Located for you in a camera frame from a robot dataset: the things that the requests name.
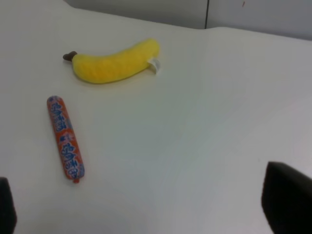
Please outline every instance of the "banana stem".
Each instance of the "banana stem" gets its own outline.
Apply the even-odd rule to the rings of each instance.
[[[66,60],[66,61],[70,61],[70,62],[71,62],[71,61],[73,60],[73,57],[74,57],[76,54],[77,54],[76,51],[72,51],[72,52],[70,52],[70,53],[68,53],[68,54],[63,55],[63,59]]]

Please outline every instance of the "white table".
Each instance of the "white table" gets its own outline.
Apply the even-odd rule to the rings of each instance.
[[[16,234],[271,234],[267,162],[312,176],[312,42],[71,8],[0,7],[0,176]],[[75,78],[64,53],[161,44],[159,76]],[[86,175],[64,176],[46,108],[63,97]]]

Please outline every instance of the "plush banana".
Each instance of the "plush banana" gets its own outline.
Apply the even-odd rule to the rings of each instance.
[[[159,54],[159,44],[147,39],[131,48],[108,56],[90,56],[75,51],[63,56],[73,63],[75,74],[90,83],[108,83],[133,76],[146,69],[148,61]]]

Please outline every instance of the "wrapped sausage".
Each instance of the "wrapped sausage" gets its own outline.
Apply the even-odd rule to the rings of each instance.
[[[65,175],[79,183],[84,176],[84,165],[65,103],[62,98],[51,96],[47,106]]]

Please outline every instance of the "fabric tag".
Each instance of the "fabric tag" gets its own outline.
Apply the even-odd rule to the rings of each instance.
[[[153,68],[155,74],[157,74],[160,71],[160,62],[155,57],[151,58],[148,63],[150,64],[150,67]]]

